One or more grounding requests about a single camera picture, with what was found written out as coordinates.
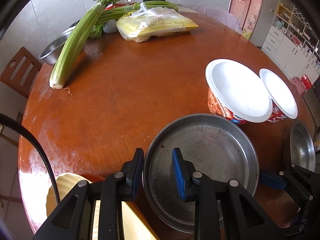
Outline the small stainless steel bowl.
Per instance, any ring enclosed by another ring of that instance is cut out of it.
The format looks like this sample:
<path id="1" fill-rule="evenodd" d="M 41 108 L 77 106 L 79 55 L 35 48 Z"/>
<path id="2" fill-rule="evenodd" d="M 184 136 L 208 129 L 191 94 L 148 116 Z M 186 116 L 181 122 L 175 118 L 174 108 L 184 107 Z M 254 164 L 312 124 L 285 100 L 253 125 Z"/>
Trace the small stainless steel bowl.
<path id="1" fill-rule="evenodd" d="M 283 164 L 292 164 L 315 172 L 316 155 L 312 137 L 307 127 L 296 120 L 283 142 Z"/>

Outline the orange bear-shaped plate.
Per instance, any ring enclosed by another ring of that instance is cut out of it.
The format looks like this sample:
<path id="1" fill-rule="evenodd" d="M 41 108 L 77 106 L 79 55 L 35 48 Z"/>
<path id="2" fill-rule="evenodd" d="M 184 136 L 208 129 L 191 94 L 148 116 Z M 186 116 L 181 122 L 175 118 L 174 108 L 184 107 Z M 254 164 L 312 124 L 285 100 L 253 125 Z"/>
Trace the orange bear-shaped plate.
<path id="1" fill-rule="evenodd" d="M 85 179 L 87 179 L 88 181 L 92 182 L 92 183 L 96 183 L 99 181 L 104 181 L 105 178 L 96 174 L 90 174 L 90 173 L 78 173 L 78 175 L 84 177 Z"/>

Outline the round metal pan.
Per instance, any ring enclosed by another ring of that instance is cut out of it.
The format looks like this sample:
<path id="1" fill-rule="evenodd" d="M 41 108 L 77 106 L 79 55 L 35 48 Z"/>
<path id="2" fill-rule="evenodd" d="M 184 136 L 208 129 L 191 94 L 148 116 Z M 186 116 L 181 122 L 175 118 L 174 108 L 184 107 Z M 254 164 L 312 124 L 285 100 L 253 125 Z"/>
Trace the round metal pan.
<path id="1" fill-rule="evenodd" d="M 172 150 L 197 171 L 226 183 L 237 180 L 251 195 L 259 181 L 254 146 L 239 126 L 212 114 L 192 114 L 164 127 L 153 139 L 143 168 L 143 187 L 155 214 L 175 230 L 193 233 L 195 204 L 183 202 L 177 191 Z"/>

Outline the yellow shell-shaped plate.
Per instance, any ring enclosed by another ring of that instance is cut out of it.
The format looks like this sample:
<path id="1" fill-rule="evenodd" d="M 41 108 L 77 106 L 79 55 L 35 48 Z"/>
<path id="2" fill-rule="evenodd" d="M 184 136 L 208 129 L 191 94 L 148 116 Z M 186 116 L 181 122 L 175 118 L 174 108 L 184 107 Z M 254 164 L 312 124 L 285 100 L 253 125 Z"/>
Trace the yellow shell-shaped plate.
<path id="1" fill-rule="evenodd" d="M 67 172 L 58 175 L 56 183 L 60 199 L 63 200 L 71 189 L 82 180 L 88 181 L 76 173 Z M 54 221 L 55 225 L 65 229 L 70 227 L 76 201 L 77 197 L 71 197 L 68 200 L 67 205 L 56 216 L 62 221 Z M 122 202 L 121 208 L 125 239 L 159 239 L 133 202 Z"/>

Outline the red noodle cup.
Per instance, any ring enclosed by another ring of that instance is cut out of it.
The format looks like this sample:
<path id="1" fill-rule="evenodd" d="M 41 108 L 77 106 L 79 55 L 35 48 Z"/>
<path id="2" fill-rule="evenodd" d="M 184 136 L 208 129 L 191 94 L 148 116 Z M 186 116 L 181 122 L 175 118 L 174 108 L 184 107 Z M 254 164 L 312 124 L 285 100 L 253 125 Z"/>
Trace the red noodle cup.
<path id="1" fill-rule="evenodd" d="M 295 119 L 298 116 L 298 108 L 286 83 L 269 69 L 259 70 L 259 76 L 272 99 L 272 113 L 268 122 L 275 123 L 286 118 Z"/>
<path id="2" fill-rule="evenodd" d="M 216 59 L 206 66 L 206 80 L 213 96 L 231 112 L 232 121 L 261 123 L 272 113 L 272 100 L 261 80 L 245 65 Z"/>

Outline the red small stool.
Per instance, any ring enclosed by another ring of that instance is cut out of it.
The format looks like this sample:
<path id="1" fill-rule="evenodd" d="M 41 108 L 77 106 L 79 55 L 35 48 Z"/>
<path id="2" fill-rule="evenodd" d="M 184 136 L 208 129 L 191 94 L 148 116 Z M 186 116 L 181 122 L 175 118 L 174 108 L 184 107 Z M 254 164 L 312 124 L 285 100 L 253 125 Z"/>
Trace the red small stool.
<path id="1" fill-rule="evenodd" d="M 300 80 L 301 80 L 302 84 L 304 85 L 304 87 L 306 88 L 306 90 L 309 90 L 312 87 L 312 83 L 307 75 L 304 74 Z"/>

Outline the large steel bowl far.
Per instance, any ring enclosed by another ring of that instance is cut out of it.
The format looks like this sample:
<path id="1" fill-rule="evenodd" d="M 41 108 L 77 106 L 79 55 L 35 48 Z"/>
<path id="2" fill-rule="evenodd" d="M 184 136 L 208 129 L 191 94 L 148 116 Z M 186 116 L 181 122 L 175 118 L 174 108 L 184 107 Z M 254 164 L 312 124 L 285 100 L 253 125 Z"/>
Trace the large steel bowl far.
<path id="1" fill-rule="evenodd" d="M 67 39 L 71 35 L 75 26 L 62 32 L 54 41 L 52 41 L 39 55 L 39 60 L 43 60 L 48 65 L 53 66 L 60 56 L 60 53 Z"/>

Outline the white foam-netted fruit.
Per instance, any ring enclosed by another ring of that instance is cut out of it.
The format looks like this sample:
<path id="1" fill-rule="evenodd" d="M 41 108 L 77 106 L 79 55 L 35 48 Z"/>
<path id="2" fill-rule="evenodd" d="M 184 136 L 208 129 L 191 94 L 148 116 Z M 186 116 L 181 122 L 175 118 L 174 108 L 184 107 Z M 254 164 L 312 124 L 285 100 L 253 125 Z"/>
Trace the white foam-netted fruit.
<path id="1" fill-rule="evenodd" d="M 118 32 L 116 20 L 109 20 L 103 25 L 103 32 L 108 34 L 108 33 L 116 33 Z"/>

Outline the yellow noodles plastic bag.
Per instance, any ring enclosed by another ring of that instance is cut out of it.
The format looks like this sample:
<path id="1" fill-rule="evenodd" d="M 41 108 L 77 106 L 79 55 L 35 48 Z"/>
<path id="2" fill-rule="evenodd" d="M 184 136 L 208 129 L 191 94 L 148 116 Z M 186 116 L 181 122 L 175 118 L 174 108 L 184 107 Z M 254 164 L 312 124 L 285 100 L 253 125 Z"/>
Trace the yellow noodles plastic bag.
<path id="1" fill-rule="evenodd" d="M 141 6 L 139 10 L 127 13 L 116 22 L 120 35 L 127 41 L 141 43 L 151 37 L 173 36 L 199 27 L 193 20 L 174 9 L 166 7 L 148 9 L 145 3 Z"/>

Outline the brown slatted wooden chair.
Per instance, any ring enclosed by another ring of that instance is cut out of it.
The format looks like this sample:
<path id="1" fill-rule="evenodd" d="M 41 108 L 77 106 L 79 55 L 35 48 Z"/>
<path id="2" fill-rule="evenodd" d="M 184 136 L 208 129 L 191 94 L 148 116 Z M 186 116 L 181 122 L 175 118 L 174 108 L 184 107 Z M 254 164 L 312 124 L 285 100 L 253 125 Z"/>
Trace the brown slatted wooden chair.
<path id="1" fill-rule="evenodd" d="M 25 47 L 12 57 L 1 74 L 1 82 L 29 98 L 30 89 L 42 65 L 37 58 Z"/>

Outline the white shelf cabinet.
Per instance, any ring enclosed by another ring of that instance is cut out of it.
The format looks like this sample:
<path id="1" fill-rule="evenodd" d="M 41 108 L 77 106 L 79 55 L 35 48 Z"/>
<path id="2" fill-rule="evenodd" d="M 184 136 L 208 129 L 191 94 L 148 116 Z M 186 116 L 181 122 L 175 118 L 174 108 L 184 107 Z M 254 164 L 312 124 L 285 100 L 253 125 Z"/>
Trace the white shelf cabinet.
<path id="1" fill-rule="evenodd" d="M 261 50 L 288 79 L 306 75 L 315 83 L 319 78 L 319 38 L 290 0 L 278 0 Z"/>

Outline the large celery bunch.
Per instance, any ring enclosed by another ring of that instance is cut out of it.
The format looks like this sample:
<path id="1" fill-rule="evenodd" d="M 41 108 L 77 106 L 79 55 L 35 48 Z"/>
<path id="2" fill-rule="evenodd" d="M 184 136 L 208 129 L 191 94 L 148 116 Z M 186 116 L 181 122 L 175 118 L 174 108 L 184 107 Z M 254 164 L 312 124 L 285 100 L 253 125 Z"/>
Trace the large celery bunch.
<path id="1" fill-rule="evenodd" d="M 85 42 L 87 41 L 97 20 L 105 8 L 117 0 L 98 0 L 83 16 L 65 42 L 63 49 L 54 65 L 49 79 L 53 89 L 63 89 L 68 78 L 74 72 L 74 65 Z"/>

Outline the purple cloth on chair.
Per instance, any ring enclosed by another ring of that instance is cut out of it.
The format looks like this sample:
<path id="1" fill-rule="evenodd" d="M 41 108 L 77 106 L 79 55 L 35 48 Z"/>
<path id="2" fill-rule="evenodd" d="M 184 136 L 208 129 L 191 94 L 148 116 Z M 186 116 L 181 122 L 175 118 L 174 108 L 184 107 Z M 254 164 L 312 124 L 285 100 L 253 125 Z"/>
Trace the purple cloth on chair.
<path id="1" fill-rule="evenodd" d="M 242 28 L 240 27 L 239 20 L 233 16 L 231 13 L 229 13 L 227 10 L 218 8 L 218 7 L 212 7 L 212 6 L 195 6 L 192 7 L 193 10 L 207 15 L 208 17 L 211 17 L 218 22 L 228 26 L 229 28 L 233 29 L 239 34 L 242 34 Z"/>

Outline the pink hello kitty door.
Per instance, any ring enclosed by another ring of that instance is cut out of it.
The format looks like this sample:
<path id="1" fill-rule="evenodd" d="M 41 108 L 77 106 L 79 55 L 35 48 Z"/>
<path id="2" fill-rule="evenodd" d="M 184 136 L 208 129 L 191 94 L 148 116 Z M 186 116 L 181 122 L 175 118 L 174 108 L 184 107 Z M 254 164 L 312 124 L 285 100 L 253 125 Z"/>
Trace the pink hello kitty door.
<path id="1" fill-rule="evenodd" d="M 263 0 L 231 0 L 229 12 L 238 19 L 241 34 L 251 39 L 258 21 Z"/>

